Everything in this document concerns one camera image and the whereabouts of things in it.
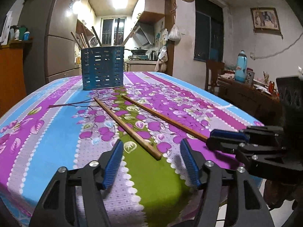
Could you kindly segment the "person's right hand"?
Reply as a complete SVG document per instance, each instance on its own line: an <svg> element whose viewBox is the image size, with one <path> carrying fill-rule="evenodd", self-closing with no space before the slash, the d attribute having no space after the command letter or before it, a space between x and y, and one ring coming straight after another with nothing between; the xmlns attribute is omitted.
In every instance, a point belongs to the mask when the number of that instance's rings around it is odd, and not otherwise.
<svg viewBox="0 0 303 227"><path fill-rule="evenodd" d="M297 194L297 186L282 184L270 180L265 181L263 198L270 209L280 208L284 201L298 202L300 196Z"/></svg>

